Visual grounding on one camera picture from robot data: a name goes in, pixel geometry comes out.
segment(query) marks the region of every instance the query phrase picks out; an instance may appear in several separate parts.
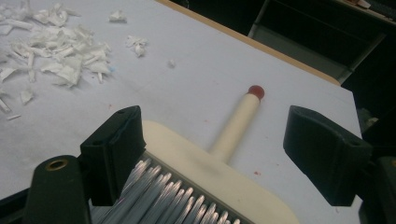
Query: red cap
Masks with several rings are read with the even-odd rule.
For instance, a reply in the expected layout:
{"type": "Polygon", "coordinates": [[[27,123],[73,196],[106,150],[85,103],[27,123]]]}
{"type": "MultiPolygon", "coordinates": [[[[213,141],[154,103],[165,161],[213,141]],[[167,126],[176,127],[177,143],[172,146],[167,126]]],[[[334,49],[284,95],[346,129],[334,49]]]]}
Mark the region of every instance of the red cap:
{"type": "Polygon", "coordinates": [[[259,100],[261,100],[265,94],[264,89],[261,86],[251,86],[248,89],[247,93],[257,96],[257,98],[259,98],[259,100]]]}

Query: brush handle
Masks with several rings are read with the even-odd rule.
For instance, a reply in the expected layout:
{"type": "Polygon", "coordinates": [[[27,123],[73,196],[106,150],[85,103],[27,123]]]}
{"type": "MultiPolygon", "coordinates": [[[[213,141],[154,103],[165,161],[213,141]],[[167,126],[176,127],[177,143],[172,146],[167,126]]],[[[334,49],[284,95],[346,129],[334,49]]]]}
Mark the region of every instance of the brush handle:
{"type": "Polygon", "coordinates": [[[250,87],[221,131],[217,141],[209,150],[214,158],[228,163],[248,125],[253,120],[263,96],[262,87],[250,87]]]}

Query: black object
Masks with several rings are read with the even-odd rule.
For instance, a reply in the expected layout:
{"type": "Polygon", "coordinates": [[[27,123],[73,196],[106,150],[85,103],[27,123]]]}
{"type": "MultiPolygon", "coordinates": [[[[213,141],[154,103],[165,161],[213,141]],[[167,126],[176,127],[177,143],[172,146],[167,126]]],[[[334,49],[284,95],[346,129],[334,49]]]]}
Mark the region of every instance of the black object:
{"type": "Polygon", "coordinates": [[[283,147],[330,205],[350,206],[358,194],[363,223],[396,223],[396,157],[376,153],[318,112],[295,105],[283,147]]]}
{"type": "Polygon", "coordinates": [[[81,144],[78,158],[59,156],[38,165],[28,193],[0,202],[0,208],[7,209],[0,213],[0,222],[91,223],[88,200],[112,205],[145,145],[140,107],[116,112],[81,144]]]}

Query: tabletop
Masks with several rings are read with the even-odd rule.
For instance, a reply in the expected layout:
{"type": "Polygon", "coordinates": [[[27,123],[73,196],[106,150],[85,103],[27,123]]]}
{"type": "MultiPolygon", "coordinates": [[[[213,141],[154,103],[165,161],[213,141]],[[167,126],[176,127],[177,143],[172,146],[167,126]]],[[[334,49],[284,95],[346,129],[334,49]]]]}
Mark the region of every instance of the tabletop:
{"type": "MultiPolygon", "coordinates": [[[[2,2],[19,7],[12,0],[2,2]]],[[[36,12],[59,9],[50,0],[32,0],[30,7],[36,12]]],[[[9,61],[0,63],[2,72],[10,61],[20,66],[0,83],[6,93],[0,98],[11,109],[0,111],[0,198],[28,188],[40,162],[77,156],[79,145],[93,131],[131,105],[140,105],[143,119],[159,122],[206,150],[241,96],[251,85],[261,85],[265,97],[230,166],[278,196],[301,223],[359,223],[359,198],[352,207],[329,206],[282,147],[291,105],[316,110],[361,136],[350,91],[263,51],[259,43],[247,44],[153,0],[68,0],[62,8],[68,11],[64,27],[89,30],[90,43],[111,49],[100,72],[103,81],[85,63],[80,79],[76,85],[69,82],[70,87],[53,84],[63,73],[41,71],[48,62],[65,69],[72,61],[66,58],[73,54],[44,58],[35,52],[30,62],[29,57],[11,55],[13,44],[45,34],[48,24],[25,19],[34,27],[14,28],[0,36],[2,51],[11,52],[9,61]],[[117,10],[126,22],[109,22],[117,10]],[[136,44],[136,39],[146,44],[136,44]],[[145,51],[140,57],[137,45],[145,51]],[[26,104],[22,92],[33,94],[26,104]]]]}

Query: brass screw hole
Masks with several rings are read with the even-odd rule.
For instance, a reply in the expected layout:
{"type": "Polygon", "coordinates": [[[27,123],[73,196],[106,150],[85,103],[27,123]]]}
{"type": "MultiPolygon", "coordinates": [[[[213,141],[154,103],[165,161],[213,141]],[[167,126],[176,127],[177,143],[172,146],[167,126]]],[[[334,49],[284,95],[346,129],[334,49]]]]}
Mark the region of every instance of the brass screw hole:
{"type": "Polygon", "coordinates": [[[67,165],[67,163],[69,163],[69,161],[65,159],[52,161],[46,165],[46,170],[57,171],[64,168],[67,165]]]}

